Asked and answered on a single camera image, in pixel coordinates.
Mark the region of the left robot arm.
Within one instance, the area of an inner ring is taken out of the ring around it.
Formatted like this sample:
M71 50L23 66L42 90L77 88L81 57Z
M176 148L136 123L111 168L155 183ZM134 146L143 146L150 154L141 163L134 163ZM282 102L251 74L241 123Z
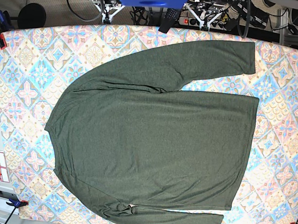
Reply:
M184 4L187 15L183 20L179 20L179 24L209 31L227 16L232 2L232 0L187 0Z

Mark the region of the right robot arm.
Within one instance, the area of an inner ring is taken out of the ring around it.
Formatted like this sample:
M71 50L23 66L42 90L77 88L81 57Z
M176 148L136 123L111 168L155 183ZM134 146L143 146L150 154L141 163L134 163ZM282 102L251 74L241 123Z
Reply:
M120 0L91 0L96 8L102 12L101 21L103 24L111 24L115 15L117 15L125 5Z

